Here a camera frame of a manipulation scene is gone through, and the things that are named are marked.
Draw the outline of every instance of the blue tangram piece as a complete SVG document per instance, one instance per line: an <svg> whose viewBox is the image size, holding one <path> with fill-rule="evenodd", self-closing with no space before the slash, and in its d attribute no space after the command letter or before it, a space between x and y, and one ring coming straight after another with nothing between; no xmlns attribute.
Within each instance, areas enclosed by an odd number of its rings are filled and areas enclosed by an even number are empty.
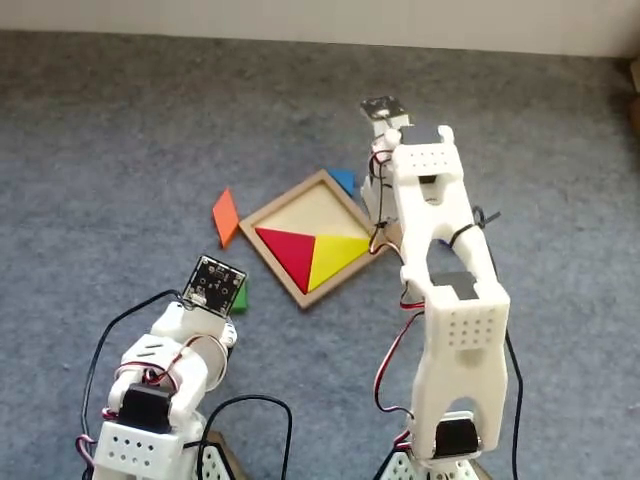
<svg viewBox="0 0 640 480"><path fill-rule="evenodd" d="M353 197L353 190L356 188L356 174L344 168L328 168L327 172L340 184L349 196Z"/></svg>

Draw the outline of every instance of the tangram piece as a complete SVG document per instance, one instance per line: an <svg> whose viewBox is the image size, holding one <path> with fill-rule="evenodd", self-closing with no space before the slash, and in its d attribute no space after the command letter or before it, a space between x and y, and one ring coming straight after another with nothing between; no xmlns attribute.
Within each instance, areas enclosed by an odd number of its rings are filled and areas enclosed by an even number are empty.
<svg viewBox="0 0 640 480"><path fill-rule="evenodd" d="M248 307L247 280L245 279L242 287L240 287L240 290L238 291L238 295L236 295L236 299L233 301L233 305L231 305L231 313L243 313Z"/></svg>
<svg viewBox="0 0 640 480"><path fill-rule="evenodd" d="M256 228L256 233L300 291L307 293L315 238L266 228Z"/></svg>
<svg viewBox="0 0 640 480"><path fill-rule="evenodd" d="M220 198L213 206L211 211L213 221L218 229L218 235L220 235L220 243L222 248L227 248L233 235L238 229L238 212L236 206L233 203L233 197L231 196L231 190L228 188L222 192Z"/></svg>
<svg viewBox="0 0 640 480"><path fill-rule="evenodd" d="M368 246L369 241L364 238L318 235L313 248L308 291L316 289L365 254Z"/></svg>
<svg viewBox="0 0 640 480"><path fill-rule="evenodd" d="M353 197L353 191L356 188L356 174L345 168L327 168L329 175L338 182L345 192Z"/></svg>

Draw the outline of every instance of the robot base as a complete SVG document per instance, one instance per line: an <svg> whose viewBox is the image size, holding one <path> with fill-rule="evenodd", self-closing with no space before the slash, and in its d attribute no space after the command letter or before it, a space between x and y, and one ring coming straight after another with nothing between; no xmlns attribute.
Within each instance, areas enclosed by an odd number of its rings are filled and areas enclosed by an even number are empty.
<svg viewBox="0 0 640 480"><path fill-rule="evenodd" d="M373 480L491 480L491 477L474 460L443 462L417 472L405 451L392 450Z"/></svg>

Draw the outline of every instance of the red triangle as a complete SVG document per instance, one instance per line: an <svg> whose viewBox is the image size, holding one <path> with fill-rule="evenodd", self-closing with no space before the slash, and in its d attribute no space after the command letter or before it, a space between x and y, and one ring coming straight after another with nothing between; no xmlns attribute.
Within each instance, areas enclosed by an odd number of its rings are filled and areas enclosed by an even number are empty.
<svg viewBox="0 0 640 480"><path fill-rule="evenodd" d="M307 293L316 238L268 228L256 228L256 233L302 293Z"/></svg>

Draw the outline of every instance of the yellow triangle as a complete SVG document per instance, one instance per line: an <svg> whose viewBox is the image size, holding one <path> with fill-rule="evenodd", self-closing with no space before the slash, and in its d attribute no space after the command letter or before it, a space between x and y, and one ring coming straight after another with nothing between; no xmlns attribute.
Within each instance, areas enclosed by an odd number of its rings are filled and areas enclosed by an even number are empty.
<svg viewBox="0 0 640 480"><path fill-rule="evenodd" d="M317 235L313 246L308 291L333 277L365 253L367 248L369 248L369 240L366 238Z"/></svg>

